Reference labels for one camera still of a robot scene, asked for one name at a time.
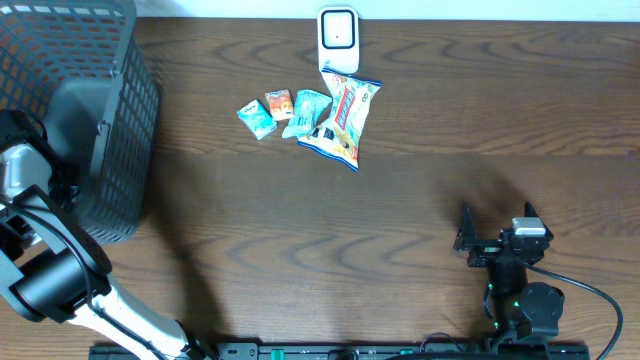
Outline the yellow snack chip bag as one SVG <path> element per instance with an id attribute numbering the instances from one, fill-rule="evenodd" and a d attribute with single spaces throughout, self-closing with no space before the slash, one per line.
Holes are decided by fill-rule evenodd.
<path id="1" fill-rule="evenodd" d="M 297 143 L 357 172 L 360 139 L 372 99 L 382 83 L 329 68 L 323 68 L 321 75 L 332 97 L 329 116 Z"/>

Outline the teal wet wipes pack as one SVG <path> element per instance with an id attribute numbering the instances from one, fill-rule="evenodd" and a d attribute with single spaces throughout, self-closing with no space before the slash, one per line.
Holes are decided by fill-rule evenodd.
<path id="1" fill-rule="evenodd" d="M 310 89 L 299 90 L 294 104 L 294 116 L 282 132 L 283 138 L 300 138 L 311 132 L 320 115 L 332 103 L 332 98 Z"/>

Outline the orange Kleenex tissue pack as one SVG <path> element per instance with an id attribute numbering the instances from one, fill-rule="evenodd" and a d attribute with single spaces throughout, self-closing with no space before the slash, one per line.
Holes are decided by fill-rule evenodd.
<path id="1" fill-rule="evenodd" d="M 294 105 L 288 89 L 267 92 L 265 99 L 275 121 L 288 120 L 294 116 Z"/>

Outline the green Kleenex tissue pack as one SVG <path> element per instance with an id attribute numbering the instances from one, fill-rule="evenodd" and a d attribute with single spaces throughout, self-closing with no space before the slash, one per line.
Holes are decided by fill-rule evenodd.
<path id="1" fill-rule="evenodd" d="M 277 129 L 277 122 L 258 99 L 243 106 L 237 115 L 257 140 L 262 140 Z"/>

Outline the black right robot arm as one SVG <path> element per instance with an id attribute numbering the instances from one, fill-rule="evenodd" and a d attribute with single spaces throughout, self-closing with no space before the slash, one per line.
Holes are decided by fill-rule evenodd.
<path id="1" fill-rule="evenodd" d="M 464 208 L 453 249 L 468 253 L 469 267 L 488 271 L 485 312 L 494 321 L 496 335 L 487 346 L 493 352 L 503 344 L 542 345 L 558 335 L 564 293 L 527 276 L 527 268 L 544 258 L 553 239 L 529 202 L 524 215 L 513 218 L 512 225 L 494 239 L 477 236 L 470 208 Z"/>

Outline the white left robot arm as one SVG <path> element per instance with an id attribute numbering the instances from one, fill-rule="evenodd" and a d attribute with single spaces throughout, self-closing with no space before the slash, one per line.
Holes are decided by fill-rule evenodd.
<path id="1" fill-rule="evenodd" d="M 112 276 L 99 244 L 67 213 L 77 167 L 62 161 L 34 114 L 1 112 L 1 295 L 22 317 L 94 330 L 140 359 L 215 359 L 176 320 Z"/>

